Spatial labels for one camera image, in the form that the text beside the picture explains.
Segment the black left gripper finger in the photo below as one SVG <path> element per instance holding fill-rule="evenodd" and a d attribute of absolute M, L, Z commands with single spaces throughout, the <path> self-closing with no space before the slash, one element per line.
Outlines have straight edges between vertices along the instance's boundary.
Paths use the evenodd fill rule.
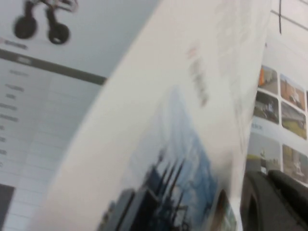
<path fill-rule="evenodd" d="M 308 188 L 279 170 L 247 171 L 240 214 L 244 231 L 306 231 Z"/>

